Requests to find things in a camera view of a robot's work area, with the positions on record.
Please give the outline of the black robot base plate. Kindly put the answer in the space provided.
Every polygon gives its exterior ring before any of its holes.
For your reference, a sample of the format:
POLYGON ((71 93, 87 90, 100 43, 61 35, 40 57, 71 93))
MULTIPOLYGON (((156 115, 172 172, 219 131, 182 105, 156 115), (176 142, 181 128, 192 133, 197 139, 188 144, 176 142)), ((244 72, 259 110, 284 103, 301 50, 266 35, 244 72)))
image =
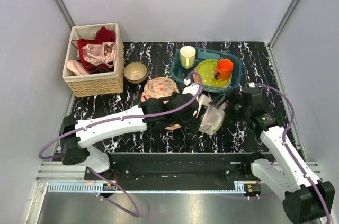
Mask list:
POLYGON ((106 171, 86 165, 85 177, 96 173, 105 178, 130 181, 140 177, 202 177, 253 180, 250 163, 276 160, 271 153, 111 153, 106 171))

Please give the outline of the white mesh cylindrical laundry bag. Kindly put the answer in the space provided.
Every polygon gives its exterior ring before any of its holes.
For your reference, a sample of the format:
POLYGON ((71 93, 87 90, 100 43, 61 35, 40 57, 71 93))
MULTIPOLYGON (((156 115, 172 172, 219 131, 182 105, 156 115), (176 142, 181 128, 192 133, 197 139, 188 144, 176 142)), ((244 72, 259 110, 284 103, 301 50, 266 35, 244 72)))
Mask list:
POLYGON ((224 110, 227 104, 223 103, 219 108, 215 108, 210 105, 212 99, 204 94, 199 97, 198 102, 200 106, 205 105, 207 107, 198 131, 212 136, 221 128, 224 122, 224 110))

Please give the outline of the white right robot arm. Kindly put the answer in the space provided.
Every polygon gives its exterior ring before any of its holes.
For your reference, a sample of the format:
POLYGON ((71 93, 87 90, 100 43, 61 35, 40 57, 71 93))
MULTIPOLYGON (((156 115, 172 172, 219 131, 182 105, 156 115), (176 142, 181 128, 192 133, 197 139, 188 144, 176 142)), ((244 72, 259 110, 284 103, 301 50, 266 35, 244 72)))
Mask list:
POLYGON ((292 122, 284 127, 276 115, 268 111, 263 102, 263 88, 285 98, 274 87, 251 83, 242 91, 231 89, 210 102, 215 108, 226 104, 227 119, 246 121, 280 166, 278 171, 267 159, 259 158, 242 164, 242 177, 247 180, 257 177, 263 181, 282 200, 283 209, 292 223, 320 218, 331 223, 334 186, 329 181, 323 182, 299 155, 287 136, 292 122))

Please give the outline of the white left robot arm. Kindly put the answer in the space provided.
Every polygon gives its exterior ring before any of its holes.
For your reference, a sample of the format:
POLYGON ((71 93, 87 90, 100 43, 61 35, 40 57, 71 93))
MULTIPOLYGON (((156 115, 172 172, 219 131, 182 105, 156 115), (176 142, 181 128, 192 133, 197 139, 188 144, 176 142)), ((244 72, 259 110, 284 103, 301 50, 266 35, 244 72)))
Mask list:
POLYGON ((108 154, 98 150, 94 144, 107 138, 126 133, 165 129, 178 124, 198 130, 207 107, 200 104, 190 93, 172 93, 169 97, 150 98, 126 111, 90 120, 75 121, 71 117, 63 120, 60 140, 61 162, 65 166, 84 165, 100 178, 107 180, 114 174, 108 154))

